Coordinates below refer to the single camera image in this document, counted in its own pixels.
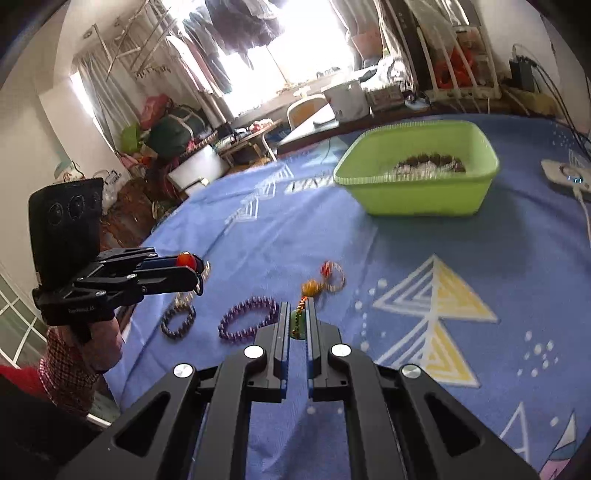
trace camera lens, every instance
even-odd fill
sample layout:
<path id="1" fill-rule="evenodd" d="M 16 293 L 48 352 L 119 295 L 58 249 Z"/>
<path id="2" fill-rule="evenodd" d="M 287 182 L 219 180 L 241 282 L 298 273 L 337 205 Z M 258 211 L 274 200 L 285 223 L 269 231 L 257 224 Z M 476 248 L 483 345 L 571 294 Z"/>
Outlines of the camera lens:
<path id="1" fill-rule="evenodd" d="M 100 206 L 99 194 L 94 192 L 92 194 L 92 197 L 90 197 L 90 200 L 88 201 L 88 207 L 91 210 L 96 210 L 99 206 Z"/>
<path id="2" fill-rule="evenodd" d="M 84 212 L 84 198 L 82 195 L 72 197 L 70 204 L 68 205 L 68 211 L 70 212 L 72 220 L 78 220 L 78 218 L 82 216 L 82 213 Z"/>
<path id="3" fill-rule="evenodd" d="M 47 220 L 49 221 L 50 225 L 57 225 L 61 222 L 62 217 L 64 216 L 64 209 L 61 207 L 59 203 L 54 203 L 49 208 L 49 212 L 47 212 Z"/>

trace hanging clothes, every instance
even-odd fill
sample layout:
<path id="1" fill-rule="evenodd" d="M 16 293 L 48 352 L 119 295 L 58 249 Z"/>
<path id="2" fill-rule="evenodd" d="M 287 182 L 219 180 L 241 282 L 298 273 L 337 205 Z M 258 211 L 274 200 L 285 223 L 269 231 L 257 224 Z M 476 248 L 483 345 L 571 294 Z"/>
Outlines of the hanging clothes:
<path id="1" fill-rule="evenodd" d="M 205 0 L 205 4 L 227 53 L 238 52 L 244 58 L 248 50 L 268 45 L 284 31 L 278 18 L 253 17 L 243 0 Z"/>
<path id="2" fill-rule="evenodd" d="M 253 17 L 262 20 L 275 20 L 277 18 L 277 9 L 267 0 L 242 0 L 248 7 L 248 11 Z"/>
<path id="3" fill-rule="evenodd" d="M 232 82 L 219 59 L 218 43 L 211 35 L 211 30 L 206 28 L 206 25 L 203 16 L 193 15 L 193 13 L 189 15 L 187 20 L 183 21 L 184 30 L 191 40 L 190 43 L 192 43 L 192 45 L 187 45 L 189 45 L 191 53 L 193 53 L 197 63 L 200 64 L 203 72 L 211 76 L 211 82 L 222 93 L 230 93 L 232 91 Z"/>

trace wall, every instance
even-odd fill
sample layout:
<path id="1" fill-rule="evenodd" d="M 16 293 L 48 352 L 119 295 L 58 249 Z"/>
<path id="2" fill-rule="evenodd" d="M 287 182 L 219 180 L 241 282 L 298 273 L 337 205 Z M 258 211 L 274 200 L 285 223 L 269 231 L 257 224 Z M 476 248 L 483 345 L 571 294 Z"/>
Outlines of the wall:
<path id="1" fill-rule="evenodd" d="M 577 129 L 591 128 L 591 108 L 583 69 L 560 34 L 527 0 L 473 0 L 486 28 L 498 73 L 510 76 L 514 44 L 518 54 L 535 56 L 557 85 Z M 542 82 L 543 91 L 548 92 Z"/>
<path id="2" fill-rule="evenodd" d="M 99 170 L 126 173 L 119 157 L 79 102 L 69 78 L 40 93 L 39 98 L 64 150 L 86 177 Z"/>
<path id="3" fill-rule="evenodd" d="M 116 11 L 137 3 L 65 4 L 29 42 L 0 90 L 0 202 L 5 206 L 0 210 L 0 272 L 30 307 L 37 285 L 28 231 L 30 194 L 51 184 L 56 167 L 69 159 L 89 176 L 102 169 L 124 171 L 72 91 L 69 74 L 83 32 L 107 17 L 114 22 Z M 70 27 L 64 30 L 66 21 Z"/>
<path id="4" fill-rule="evenodd" d="M 56 24 L 59 26 L 59 17 L 35 35 L 0 90 L 0 203 L 4 206 L 0 209 L 0 268 L 23 298 L 37 285 L 29 242 L 28 198 L 52 183 L 55 168 L 68 159 L 33 81 Z"/>
<path id="5" fill-rule="evenodd" d="M 591 100 L 588 97 L 585 72 L 573 51 L 552 24 L 544 25 L 556 53 L 560 72 L 560 93 L 577 129 L 587 134 L 591 130 Z"/>
<path id="6" fill-rule="evenodd" d="M 560 83 L 558 67 L 550 38 L 538 11 L 527 0 L 473 0 L 480 20 L 486 28 L 497 73 L 511 76 L 509 59 L 516 43 L 524 45 L 536 56 L 552 79 Z"/>

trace red bag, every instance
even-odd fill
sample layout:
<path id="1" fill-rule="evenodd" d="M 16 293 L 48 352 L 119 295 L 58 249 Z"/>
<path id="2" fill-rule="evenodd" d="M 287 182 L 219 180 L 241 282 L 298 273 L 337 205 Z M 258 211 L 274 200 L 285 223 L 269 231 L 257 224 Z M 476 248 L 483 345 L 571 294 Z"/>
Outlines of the red bag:
<path id="1" fill-rule="evenodd" d="M 164 93 L 155 97 L 148 97 L 139 119 L 139 127 L 142 130 L 149 130 L 152 128 L 154 124 L 164 116 L 169 105 L 172 105 L 172 102 L 168 95 L 165 95 Z"/>

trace power strip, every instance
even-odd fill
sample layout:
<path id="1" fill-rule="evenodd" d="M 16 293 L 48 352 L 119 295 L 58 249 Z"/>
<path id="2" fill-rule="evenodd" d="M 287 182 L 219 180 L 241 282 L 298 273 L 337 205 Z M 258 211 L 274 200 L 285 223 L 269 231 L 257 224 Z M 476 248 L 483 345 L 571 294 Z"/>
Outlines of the power strip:
<path id="1" fill-rule="evenodd" d="M 590 169 L 575 167 L 554 160 L 542 160 L 542 169 L 554 190 L 571 196 L 573 189 L 579 189 L 583 198 L 591 202 Z"/>

